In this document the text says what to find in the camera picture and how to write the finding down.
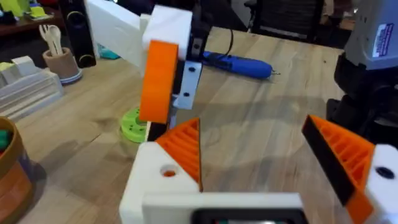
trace green 3d-printed part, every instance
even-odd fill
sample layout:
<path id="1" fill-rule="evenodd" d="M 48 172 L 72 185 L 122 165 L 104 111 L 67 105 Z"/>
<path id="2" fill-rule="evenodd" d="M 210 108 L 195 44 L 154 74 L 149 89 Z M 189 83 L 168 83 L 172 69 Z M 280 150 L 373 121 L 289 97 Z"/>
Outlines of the green 3d-printed part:
<path id="1" fill-rule="evenodd" d="M 138 118 L 139 108 L 128 111 L 121 120 L 121 131 L 123 135 L 132 142 L 144 142 L 147 123 Z"/>

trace metal bracket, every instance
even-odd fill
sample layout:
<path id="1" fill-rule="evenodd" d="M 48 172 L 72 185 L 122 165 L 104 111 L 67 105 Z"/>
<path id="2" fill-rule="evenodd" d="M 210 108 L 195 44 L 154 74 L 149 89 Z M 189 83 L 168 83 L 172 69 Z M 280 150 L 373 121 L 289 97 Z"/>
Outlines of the metal bracket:
<path id="1" fill-rule="evenodd" d="M 185 61 L 184 71 L 182 74 L 181 90 L 177 99 L 173 103 L 174 107 L 186 110 L 192 109 L 201 70 L 201 63 Z"/>

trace label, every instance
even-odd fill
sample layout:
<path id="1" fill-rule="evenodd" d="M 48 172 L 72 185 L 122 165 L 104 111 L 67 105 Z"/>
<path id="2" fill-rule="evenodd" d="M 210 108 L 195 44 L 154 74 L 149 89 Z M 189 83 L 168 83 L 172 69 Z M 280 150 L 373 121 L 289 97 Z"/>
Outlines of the label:
<path id="1" fill-rule="evenodd" d="M 373 57 L 383 57 L 387 55 L 393 29 L 394 24 L 379 25 L 373 46 Z"/>

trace black speaker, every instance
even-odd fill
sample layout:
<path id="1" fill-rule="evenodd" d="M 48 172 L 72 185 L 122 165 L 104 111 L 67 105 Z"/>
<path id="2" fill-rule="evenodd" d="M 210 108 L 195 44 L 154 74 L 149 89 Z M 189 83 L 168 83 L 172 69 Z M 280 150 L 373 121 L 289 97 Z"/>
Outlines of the black speaker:
<path id="1" fill-rule="evenodd" d="M 96 65 L 84 0 L 58 0 L 72 52 L 79 68 Z"/>

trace blue tool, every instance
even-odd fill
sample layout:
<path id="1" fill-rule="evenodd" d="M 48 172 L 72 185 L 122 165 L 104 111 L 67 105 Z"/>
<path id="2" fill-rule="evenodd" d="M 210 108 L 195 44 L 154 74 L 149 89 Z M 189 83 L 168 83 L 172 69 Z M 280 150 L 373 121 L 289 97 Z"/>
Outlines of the blue tool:
<path id="1" fill-rule="evenodd" d="M 268 63 L 256 59 L 213 52 L 204 52 L 203 56 L 205 65 L 214 66 L 246 77 L 265 79 L 273 74 L 279 74 Z"/>

